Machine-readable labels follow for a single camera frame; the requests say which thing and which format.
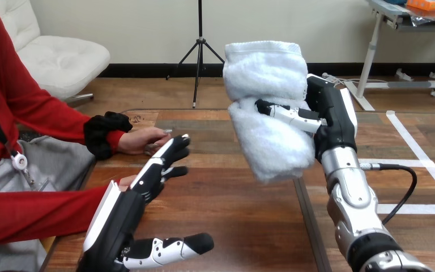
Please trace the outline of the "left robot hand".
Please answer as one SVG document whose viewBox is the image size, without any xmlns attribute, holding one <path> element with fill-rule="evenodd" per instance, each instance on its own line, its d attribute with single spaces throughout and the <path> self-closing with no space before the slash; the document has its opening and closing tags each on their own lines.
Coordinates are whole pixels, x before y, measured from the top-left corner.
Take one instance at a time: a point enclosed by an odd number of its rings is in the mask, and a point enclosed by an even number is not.
<svg viewBox="0 0 435 272">
<path fill-rule="evenodd" d="M 214 240 L 207 233 L 134 239 L 146 206 L 161 193 L 165 182 L 188 173 L 186 167 L 172 164 L 189 155 L 189 144 L 188 134 L 170 139 L 125 190 L 110 182 L 86 233 L 77 271 L 153 269 L 213 250 Z"/>
</svg>

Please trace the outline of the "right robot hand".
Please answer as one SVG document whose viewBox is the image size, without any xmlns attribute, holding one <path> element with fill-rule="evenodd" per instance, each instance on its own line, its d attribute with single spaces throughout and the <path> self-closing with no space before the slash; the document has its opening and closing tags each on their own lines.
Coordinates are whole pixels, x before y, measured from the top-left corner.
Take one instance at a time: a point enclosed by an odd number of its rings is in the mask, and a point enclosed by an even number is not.
<svg viewBox="0 0 435 272">
<path fill-rule="evenodd" d="M 337 147 L 357 150 L 356 115 L 348 93 L 334 87 L 328 80 L 308 74 L 305 102 L 309 109 L 292 108 L 259 99 L 255 107 L 291 127 L 314 134 L 315 158 L 320 162 L 323 154 Z"/>
</svg>

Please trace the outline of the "person's hand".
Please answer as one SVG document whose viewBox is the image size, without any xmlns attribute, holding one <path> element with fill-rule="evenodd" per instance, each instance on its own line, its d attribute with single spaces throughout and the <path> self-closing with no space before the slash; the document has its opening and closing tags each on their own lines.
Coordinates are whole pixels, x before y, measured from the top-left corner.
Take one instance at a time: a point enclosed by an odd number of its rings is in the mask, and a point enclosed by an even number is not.
<svg viewBox="0 0 435 272">
<path fill-rule="evenodd" d="M 121 178 L 118 182 L 119 189 L 123 192 L 126 191 L 129 188 L 129 186 L 133 183 L 136 177 L 137 175 L 132 175 L 132 176 Z"/>
<path fill-rule="evenodd" d="M 171 138 L 171 135 L 162 129 L 143 127 L 125 133 L 118 142 L 117 151 L 128 155 L 146 154 L 152 156 Z"/>
</svg>

